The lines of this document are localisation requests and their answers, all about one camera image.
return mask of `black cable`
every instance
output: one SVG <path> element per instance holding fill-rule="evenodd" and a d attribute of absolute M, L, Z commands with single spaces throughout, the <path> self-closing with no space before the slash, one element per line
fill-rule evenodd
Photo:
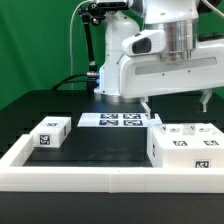
<path fill-rule="evenodd" d="M 57 90 L 61 85 L 64 85 L 64 84 L 68 84 L 68 83 L 86 83 L 87 81 L 66 81 L 66 82 L 61 82 L 61 83 L 58 83 L 57 85 L 55 85 L 51 90 Z"/>
<path fill-rule="evenodd" d="M 224 37 L 224 33 L 216 32 L 209 34 L 201 34 L 198 37 L 199 41 L 207 41 L 207 40 L 217 40 Z"/>
<path fill-rule="evenodd" d="M 78 77 L 86 77 L 86 74 L 84 73 L 80 73 L 80 74 L 76 74 L 76 75 L 71 75 L 65 79 L 63 79 L 61 82 L 59 82 L 58 84 L 54 85 L 51 90 L 57 90 L 61 85 L 65 84 L 65 83 L 74 83 L 75 81 L 71 81 L 71 82 L 67 82 L 71 79 L 75 79 Z"/>

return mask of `black table surface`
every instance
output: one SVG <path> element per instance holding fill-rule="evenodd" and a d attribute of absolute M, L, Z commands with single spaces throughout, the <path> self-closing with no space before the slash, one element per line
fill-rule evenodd
<path fill-rule="evenodd" d="M 224 100 L 199 112 L 198 92 L 156 96 L 163 123 L 213 123 L 224 130 Z M 82 91 L 32 91 L 0 111 L 0 156 L 46 116 L 72 117 L 60 149 L 36 148 L 25 166 L 151 166 L 146 128 L 77 128 L 82 113 L 143 113 L 140 104 L 111 103 Z M 0 192 L 0 223 L 223 223 L 223 194 Z"/>

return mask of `white cable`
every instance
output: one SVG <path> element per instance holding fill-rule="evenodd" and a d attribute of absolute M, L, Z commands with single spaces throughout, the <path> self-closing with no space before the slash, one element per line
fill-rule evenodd
<path fill-rule="evenodd" d="M 210 4 L 207 0 L 202 0 L 202 2 L 207 5 L 213 12 L 217 13 L 219 16 L 221 16 L 224 19 L 224 14 L 219 11 L 216 7 L 214 7 L 212 4 Z"/>
<path fill-rule="evenodd" d="M 69 47 L 70 47 L 70 61 L 71 61 L 71 75 L 73 75 L 74 72 L 74 64 L 73 64 L 73 23 L 74 23 L 74 18 L 75 18 L 75 14 L 78 11 L 78 9 L 85 3 L 88 2 L 94 2 L 94 0 L 87 0 L 87 1 L 83 1 L 81 2 L 74 10 L 73 14 L 72 14 L 72 18 L 71 18 L 71 22 L 70 22 L 70 33 L 69 33 Z"/>

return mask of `white border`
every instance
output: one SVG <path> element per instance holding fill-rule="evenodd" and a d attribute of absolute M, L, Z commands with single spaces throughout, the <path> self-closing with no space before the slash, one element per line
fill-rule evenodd
<path fill-rule="evenodd" d="M 224 193 L 224 169 L 22 167 L 33 136 L 23 135 L 0 160 L 0 191 Z"/>

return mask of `white box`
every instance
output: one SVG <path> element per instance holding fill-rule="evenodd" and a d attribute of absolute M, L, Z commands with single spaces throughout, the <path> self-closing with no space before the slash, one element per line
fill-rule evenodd
<path fill-rule="evenodd" d="M 148 127 L 147 154 L 153 167 L 224 167 L 224 135 L 212 124 Z"/>
<path fill-rule="evenodd" d="M 70 117 L 46 117 L 31 131 L 34 147 L 59 148 L 70 131 Z"/>

